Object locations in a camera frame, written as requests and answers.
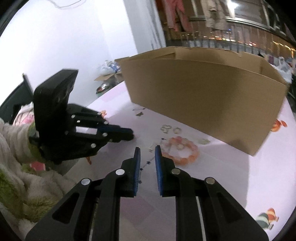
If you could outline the silver hair clip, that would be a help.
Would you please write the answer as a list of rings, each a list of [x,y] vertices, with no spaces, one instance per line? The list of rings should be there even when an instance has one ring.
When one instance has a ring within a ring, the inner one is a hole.
[[[198,143],[201,144],[201,145],[207,145],[207,144],[210,144],[210,140],[206,139],[206,138],[203,138],[203,139],[199,139],[198,140]]]

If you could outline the green lidded pot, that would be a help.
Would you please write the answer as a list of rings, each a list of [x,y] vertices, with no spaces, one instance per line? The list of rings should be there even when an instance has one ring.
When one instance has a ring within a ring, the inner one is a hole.
[[[104,82],[102,83],[102,85],[100,85],[97,90],[96,90],[96,94],[100,94],[103,92],[108,91],[111,88],[111,84],[109,82]]]

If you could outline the small open cardboard box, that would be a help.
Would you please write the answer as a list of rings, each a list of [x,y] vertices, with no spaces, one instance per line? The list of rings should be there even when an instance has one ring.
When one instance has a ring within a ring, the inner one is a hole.
[[[110,75],[101,75],[95,79],[95,81],[108,82],[113,86],[116,86],[124,81],[123,75],[121,72],[117,72]]]

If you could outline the large brown cardboard box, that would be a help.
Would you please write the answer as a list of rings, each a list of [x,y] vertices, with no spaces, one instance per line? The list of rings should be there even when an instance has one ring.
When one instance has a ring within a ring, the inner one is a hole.
[[[133,103],[254,156],[288,83],[264,58],[224,49],[166,47],[119,59]]]

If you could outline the pink hanging clothes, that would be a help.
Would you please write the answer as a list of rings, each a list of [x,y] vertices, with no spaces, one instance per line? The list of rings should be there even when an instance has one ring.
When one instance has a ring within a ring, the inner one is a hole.
[[[179,31],[179,27],[176,22],[176,19],[178,18],[185,32],[192,32],[193,29],[186,15],[182,0],[163,0],[162,3],[169,29],[173,29],[175,32]]]

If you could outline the balcony metal railing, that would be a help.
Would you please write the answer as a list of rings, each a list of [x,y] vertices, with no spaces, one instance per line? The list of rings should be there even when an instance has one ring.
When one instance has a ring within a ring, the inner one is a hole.
[[[184,31],[177,21],[178,31],[170,29],[167,23],[163,30],[167,46],[219,48],[234,52],[270,55],[285,59],[295,58],[295,41],[282,33],[268,30],[265,27],[228,20],[227,30],[212,30],[206,27],[205,18],[192,18],[190,31]]]

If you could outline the beige hanging jacket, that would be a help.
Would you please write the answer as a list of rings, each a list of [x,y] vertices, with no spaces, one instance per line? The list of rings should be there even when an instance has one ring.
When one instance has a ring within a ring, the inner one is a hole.
[[[206,10],[204,11],[206,18],[206,27],[212,30],[228,30],[228,24],[221,1],[206,1]]]

